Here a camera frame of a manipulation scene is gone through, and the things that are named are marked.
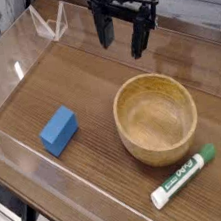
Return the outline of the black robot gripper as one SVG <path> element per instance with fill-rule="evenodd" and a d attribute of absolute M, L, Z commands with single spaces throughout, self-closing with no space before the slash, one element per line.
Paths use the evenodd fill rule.
<path fill-rule="evenodd" d="M 148 46 L 150 29 L 156 26 L 156 7 L 159 0 L 89 0 L 95 28 L 102 47 L 108 48 L 114 40 L 112 18 L 133 23 L 131 55 L 141 58 Z"/>

